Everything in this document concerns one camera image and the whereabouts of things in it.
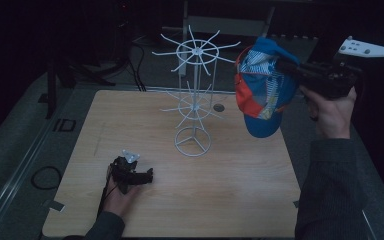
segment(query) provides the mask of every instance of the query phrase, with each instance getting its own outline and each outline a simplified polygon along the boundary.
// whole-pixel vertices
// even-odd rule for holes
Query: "black cable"
[[[118,188],[118,183],[117,183],[117,185],[115,185],[108,193],[107,193],[107,195],[105,196],[105,198],[104,198],[104,202],[105,202],[105,199],[107,199],[107,197],[114,191],[114,189],[116,189],[116,188]]]
[[[42,187],[36,183],[36,176],[39,173],[41,173],[42,171],[47,170],[47,169],[55,170],[55,172],[58,174],[58,184],[56,186]],[[35,173],[33,173],[32,177],[30,178],[30,183],[33,185],[33,187],[40,189],[40,190],[52,190],[52,189],[58,189],[59,184],[61,183],[61,180],[62,180],[62,175],[61,175],[61,172],[58,170],[58,168],[56,168],[54,166],[45,166],[45,167],[42,167],[39,170],[37,170]]]
[[[143,48],[141,46],[139,46],[136,43],[132,43],[132,46],[139,48],[141,50],[141,52],[142,52],[142,56],[139,59],[139,62],[138,62],[138,65],[137,65],[137,69],[135,69],[135,67],[134,67],[132,61],[130,60],[130,58],[127,60],[130,68],[132,69],[132,73],[130,73],[130,74],[133,75],[133,79],[134,79],[134,81],[136,83],[136,86],[138,87],[139,91],[146,92],[146,87],[143,84],[142,80],[140,79],[140,74],[139,74],[139,71],[140,71],[139,69],[140,69],[140,66],[142,65],[142,61],[143,61],[143,58],[145,56],[145,51],[143,50]]]

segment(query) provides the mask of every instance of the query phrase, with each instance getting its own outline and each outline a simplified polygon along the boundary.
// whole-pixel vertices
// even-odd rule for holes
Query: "dark sleeve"
[[[110,212],[101,212],[84,240],[119,240],[124,230],[124,222]]]
[[[295,239],[365,239],[366,197],[357,179],[354,144],[327,139],[311,145],[301,189]]]

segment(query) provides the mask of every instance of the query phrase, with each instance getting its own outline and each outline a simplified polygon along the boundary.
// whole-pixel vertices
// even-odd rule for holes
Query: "human hand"
[[[357,93],[351,88],[347,97],[328,100],[310,89],[300,86],[308,97],[308,110],[317,119],[317,130],[324,138],[350,138],[351,115]]]
[[[112,212],[122,218],[127,213],[140,189],[140,186],[133,186],[126,194],[123,194],[118,186],[116,186],[111,176],[108,181],[107,193],[102,211]]]

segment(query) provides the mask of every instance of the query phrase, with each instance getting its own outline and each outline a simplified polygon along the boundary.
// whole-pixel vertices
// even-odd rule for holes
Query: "table top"
[[[281,131],[254,138],[234,95],[214,94],[212,103],[225,109],[202,119],[211,147],[188,157],[174,139],[192,121],[176,128],[180,112],[162,111],[178,107],[173,95],[99,91],[55,196],[65,209],[49,212],[43,234],[86,234],[107,167],[125,149],[140,154],[138,172],[154,168],[154,180],[124,218],[124,237],[292,237],[300,190]]]

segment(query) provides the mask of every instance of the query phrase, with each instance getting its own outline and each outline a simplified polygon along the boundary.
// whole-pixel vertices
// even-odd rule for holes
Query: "white wire rack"
[[[217,31],[208,40],[196,39],[190,26],[189,33],[191,39],[184,41],[183,43],[174,41],[161,34],[165,40],[177,45],[176,51],[167,53],[153,52],[153,54],[158,56],[176,55],[179,59],[179,65],[175,69],[171,70],[172,72],[179,71],[181,67],[187,64],[193,65],[194,67],[193,86],[191,87],[189,82],[187,82],[187,92],[182,95],[181,76],[179,73],[178,96],[167,92],[172,97],[178,99],[179,103],[176,108],[162,109],[162,111],[179,111],[179,113],[183,116],[183,119],[176,128],[185,124],[186,120],[189,120],[188,122],[192,122],[190,125],[180,129],[177,132],[174,145],[182,154],[194,157],[205,154],[211,146],[210,134],[207,130],[205,130],[202,120],[209,115],[221,118],[211,111],[216,79],[217,60],[223,60],[230,63],[235,62],[233,60],[220,57],[220,49],[238,46],[240,42],[233,45],[218,47],[213,44],[211,40],[213,40],[220,33],[220,31]],[[213,64],[212,74],[209,71],[209,64]],[[212,76],[212,83],[204,91],[201,91],[202,70],[204,70],[208,76]]]

